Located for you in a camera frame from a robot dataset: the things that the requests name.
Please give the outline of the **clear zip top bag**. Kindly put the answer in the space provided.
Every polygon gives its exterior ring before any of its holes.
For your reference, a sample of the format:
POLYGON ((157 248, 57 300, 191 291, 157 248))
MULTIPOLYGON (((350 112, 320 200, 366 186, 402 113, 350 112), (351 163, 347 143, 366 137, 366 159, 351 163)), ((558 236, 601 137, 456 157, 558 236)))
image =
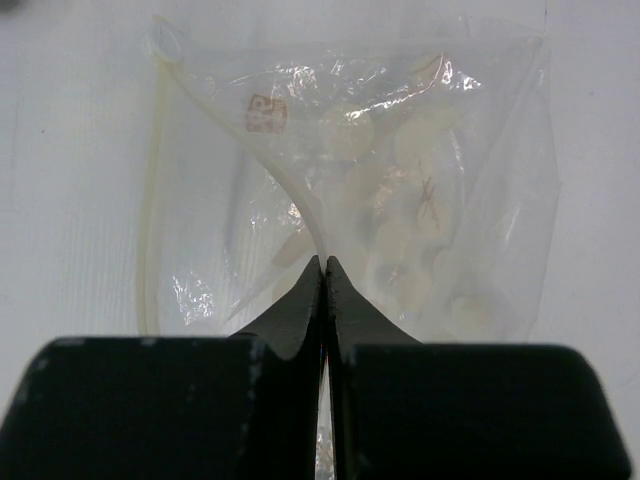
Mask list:
POLYGON ((544 36, 460 18, 401 42, 228 49, 158 17, 145 42, 141 334, 234 333, 335 257, 422 341, 527 338, 560 190, 544 36))

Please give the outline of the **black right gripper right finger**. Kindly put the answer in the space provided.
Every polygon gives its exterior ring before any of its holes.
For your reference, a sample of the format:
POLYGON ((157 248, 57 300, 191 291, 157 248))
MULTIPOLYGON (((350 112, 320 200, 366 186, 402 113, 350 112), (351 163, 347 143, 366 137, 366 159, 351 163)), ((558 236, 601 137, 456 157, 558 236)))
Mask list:
POLYGON ((422 343, 326 267, 340 479, 627 479, 604 390, 558 345, 422 343))

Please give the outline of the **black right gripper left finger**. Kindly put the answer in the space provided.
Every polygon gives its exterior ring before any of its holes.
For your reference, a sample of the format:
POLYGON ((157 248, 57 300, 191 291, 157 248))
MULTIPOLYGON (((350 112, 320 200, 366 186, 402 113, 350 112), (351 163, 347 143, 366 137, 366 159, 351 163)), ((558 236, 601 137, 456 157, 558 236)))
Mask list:
POLYGON ((5 479, 310 479, 321 269, 228 337, 61 337, 1 426, 5 479))

